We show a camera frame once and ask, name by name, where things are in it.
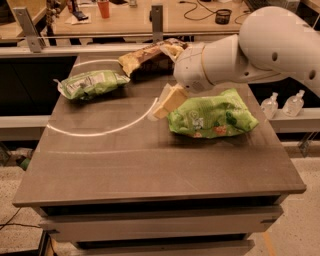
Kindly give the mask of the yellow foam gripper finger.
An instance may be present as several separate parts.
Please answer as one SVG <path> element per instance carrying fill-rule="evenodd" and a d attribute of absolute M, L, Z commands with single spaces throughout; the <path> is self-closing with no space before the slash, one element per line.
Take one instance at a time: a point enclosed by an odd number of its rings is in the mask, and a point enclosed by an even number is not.
<path fill-rule="evenodd" d="M 181 106 L 187 99 L 188 92 L 183 86 L 179 84 L 174 86 L 166 84 L 158 102 L 152 110 L 152 116 L 156 119 L 165 118 L 169 113 Z"/>
<path fill-rule="evenodd" d="M 160 50 L 173 62 L 176 62 L 180 54 L 184 51 L 184 48 L 181 45 L 176 44 L 163 44 L 160 46 Z"/>

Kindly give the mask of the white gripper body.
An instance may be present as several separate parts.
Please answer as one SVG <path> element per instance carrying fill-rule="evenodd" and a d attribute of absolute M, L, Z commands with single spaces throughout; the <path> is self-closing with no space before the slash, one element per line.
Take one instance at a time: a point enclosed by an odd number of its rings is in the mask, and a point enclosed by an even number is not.
<path fill-rule="evenodd" d="M 179 55 L 174 65 L 173 75 L 176 81 L 192 93 L 208 91 L 213 87 L 202 65 L 204 47 L 204 43 L 188 46 Z"/>

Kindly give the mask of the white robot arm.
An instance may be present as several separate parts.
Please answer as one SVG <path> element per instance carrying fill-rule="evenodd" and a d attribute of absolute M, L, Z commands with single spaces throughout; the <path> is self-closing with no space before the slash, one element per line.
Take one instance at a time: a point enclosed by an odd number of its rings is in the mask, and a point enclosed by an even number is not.
<path fill-rule="evenodd" d="M 293 78 L 320 96 L 320 34 L 296 14 L 276 6 L 258 9 L 237 35 L 187 47 L 175 60 L 175 86 L 164 87 L 150 116 L 166 117 L 189 92 L 224 82 L 267 83 Z"/>

